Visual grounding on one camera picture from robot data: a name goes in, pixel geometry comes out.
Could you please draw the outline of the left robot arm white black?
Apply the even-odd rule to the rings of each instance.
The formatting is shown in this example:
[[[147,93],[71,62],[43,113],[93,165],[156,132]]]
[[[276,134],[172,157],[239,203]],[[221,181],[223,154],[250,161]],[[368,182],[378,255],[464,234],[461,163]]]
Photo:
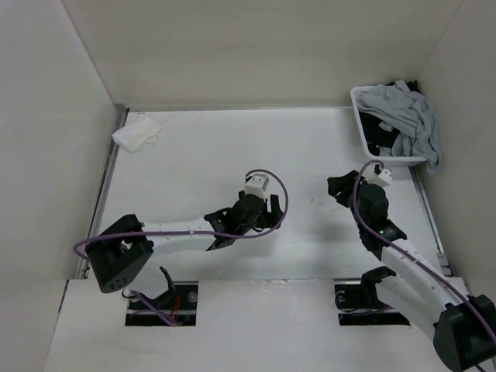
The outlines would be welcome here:
[[[174,289],[160,281],[151,286],[145,283],[152,256],[224,249],[238,239],[253,239],[251,231],[268,234],[278,229],[284,217],[277,195],[265,199],[241,191],[233,206],[187,222],[146,224],[134,214],[124,215],[87,243],[84,252],[101,292],[130,286],[147,293],[149,302],[163,309],[173,302]]]

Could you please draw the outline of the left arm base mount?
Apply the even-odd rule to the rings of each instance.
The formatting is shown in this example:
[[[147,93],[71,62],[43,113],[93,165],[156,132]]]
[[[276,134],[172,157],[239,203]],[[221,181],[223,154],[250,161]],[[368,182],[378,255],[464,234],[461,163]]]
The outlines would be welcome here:
[[[164,267],[160,271],[167,284],[158,297],[122,290],[121,297],[128,301],[125,326],[196,326],[198,282],[174,281]]]

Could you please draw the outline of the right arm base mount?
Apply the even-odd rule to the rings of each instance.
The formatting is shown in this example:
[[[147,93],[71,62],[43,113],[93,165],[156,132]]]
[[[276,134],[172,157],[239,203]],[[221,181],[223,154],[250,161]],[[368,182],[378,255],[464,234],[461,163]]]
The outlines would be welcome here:
[[[410,322],[377,297],[375,285],[396,273],[386,267],[369,270],[359,281],[336,281],[335,306],[341,326],[409,326]]]

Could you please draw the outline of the grey tank top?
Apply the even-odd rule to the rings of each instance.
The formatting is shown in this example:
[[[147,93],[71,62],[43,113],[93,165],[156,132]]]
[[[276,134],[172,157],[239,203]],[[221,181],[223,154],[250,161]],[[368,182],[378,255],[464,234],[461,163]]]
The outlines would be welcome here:
[[[352,93],[367,143],[380,157],[418,157],[434,174],[442,162],[439,123],[416,81],[394,81]]]

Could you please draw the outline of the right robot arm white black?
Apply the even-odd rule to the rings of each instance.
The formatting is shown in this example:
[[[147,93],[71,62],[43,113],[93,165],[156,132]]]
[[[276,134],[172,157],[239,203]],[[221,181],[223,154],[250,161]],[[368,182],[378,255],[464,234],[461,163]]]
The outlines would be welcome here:
[[[470,294],[463,280],[445,277],[389,219],[384,188],[391,180],[380,168],[373,179],[352,170],[327,180],[329,195],[351,211],[361,243],[381,263],[359,283],[336,284],[336,307],[362,324],[390,309],[422,330],[449,370],[481,368],[495,357],[495,305]]]

